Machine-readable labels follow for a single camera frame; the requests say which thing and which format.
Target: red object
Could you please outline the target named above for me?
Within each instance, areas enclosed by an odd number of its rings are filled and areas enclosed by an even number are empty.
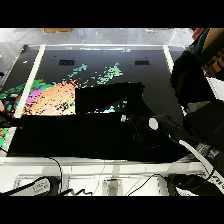
[[[198,38],[198,36],[203,32],[205,28],[196,28],[196,30],[194,31],[194,34],[192,36],[193,40],[196,40]]]

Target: floor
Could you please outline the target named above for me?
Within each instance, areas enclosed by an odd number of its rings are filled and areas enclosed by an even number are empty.
[[[189,45],[189,28],[73,28],[44,33],[44,28],[1,28],[0,42],[17,44],[148,44]]]

